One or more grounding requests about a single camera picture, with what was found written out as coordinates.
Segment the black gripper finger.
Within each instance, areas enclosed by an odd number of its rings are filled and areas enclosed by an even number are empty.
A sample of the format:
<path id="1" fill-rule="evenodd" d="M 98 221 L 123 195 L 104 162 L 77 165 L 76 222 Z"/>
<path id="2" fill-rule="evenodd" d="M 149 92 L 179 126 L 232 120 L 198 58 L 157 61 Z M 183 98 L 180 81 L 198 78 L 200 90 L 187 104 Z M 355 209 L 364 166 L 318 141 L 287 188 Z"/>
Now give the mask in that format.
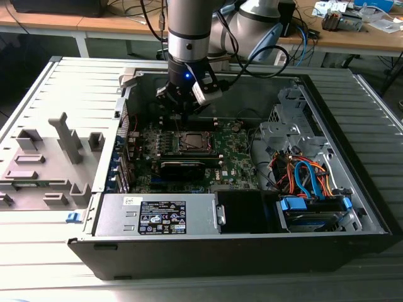
<path id="1" fill-rule="evenodd" d="M 157 90 L 156 98 L 170 113 L 180 115 L 183 124 L 188 121 L 188 95 L 182 88 L 167 82 Z"/>
<path id="2" fill-rule="evenodd" d="M 209 106 L 209 104 L 200 105 L 197 101 L 192 102 L 188 108 L 188 116 L 198 115 Z"/>

